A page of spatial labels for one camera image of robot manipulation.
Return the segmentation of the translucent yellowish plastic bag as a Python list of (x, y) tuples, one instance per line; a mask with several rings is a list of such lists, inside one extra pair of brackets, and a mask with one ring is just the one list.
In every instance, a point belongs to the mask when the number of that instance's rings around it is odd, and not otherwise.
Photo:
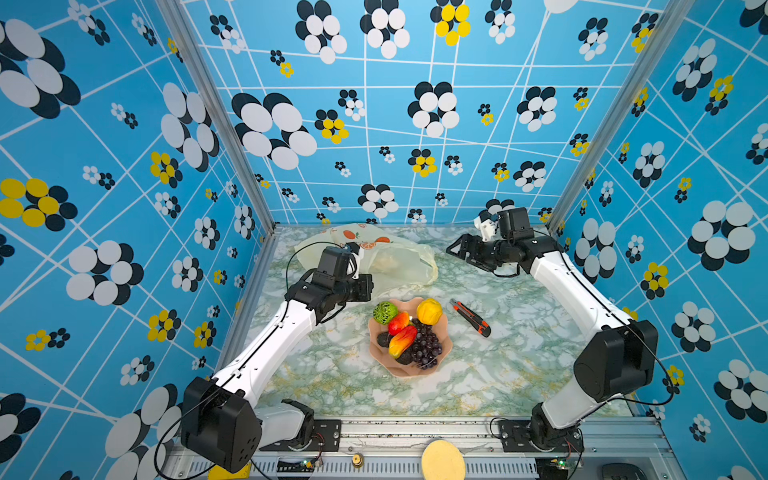
[(309, 269), (317, 266), (330, 244), (355, 243), (363, 253), (363, 274), (371, 274), (374, 292), (383, 294), (405, 286), (425, 286), (438, 279), (433, 249), (369, 224), (346, 224), (314, 235), (295, 247), (297, 259)]

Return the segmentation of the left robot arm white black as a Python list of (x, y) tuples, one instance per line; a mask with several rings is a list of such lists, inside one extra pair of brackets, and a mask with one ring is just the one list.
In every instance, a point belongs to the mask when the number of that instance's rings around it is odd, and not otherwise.
[(335, 279), (330, 288), (316, 282), (294, 284), (288, 299), (245, 350), (212, 378), (196, 378), (186, 387), (181, 444), (235, 473), (264, 446), (309, 443), (314, 433), (312, 408), (293, 400), (259, 408), (258, 400), (278, 367), (324, 314), (348, 302), (368, 302), (372, 290), (370, 274)]

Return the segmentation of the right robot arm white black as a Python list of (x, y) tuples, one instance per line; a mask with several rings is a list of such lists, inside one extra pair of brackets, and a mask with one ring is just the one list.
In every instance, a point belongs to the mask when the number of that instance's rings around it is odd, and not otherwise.
[(514, 263), (542, 284), (571, 315), (587, 341), (573, 364), (572, 378), (531, 413), (530, 438), (552, 450), (588, 416), (610, 401), (626, 399), (650, 384), (657, 364), (658, 331), (649, 321), (634, 321), (576, 270), (550, 236), (485, 242), (463, 234), (446, 252), (494, 273)]

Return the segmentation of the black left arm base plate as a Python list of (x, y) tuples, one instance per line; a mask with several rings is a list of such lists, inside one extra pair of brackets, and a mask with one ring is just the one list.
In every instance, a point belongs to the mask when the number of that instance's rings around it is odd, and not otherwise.
[(302, 427), (290, 440), (281, 440), (260, 447), (265, 452), (337, 452), (342, 432), (340, 419), (315, 419), (311, 428)]

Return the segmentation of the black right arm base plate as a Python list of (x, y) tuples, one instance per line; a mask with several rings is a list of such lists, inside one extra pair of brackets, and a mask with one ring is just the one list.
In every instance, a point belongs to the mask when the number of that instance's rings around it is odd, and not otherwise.
[(557, 453), (583, 451), (583, 435), (576, 427), (552, 430), (531, 420), (502, 419), (493, 422), (493, 434), (507, 453)]

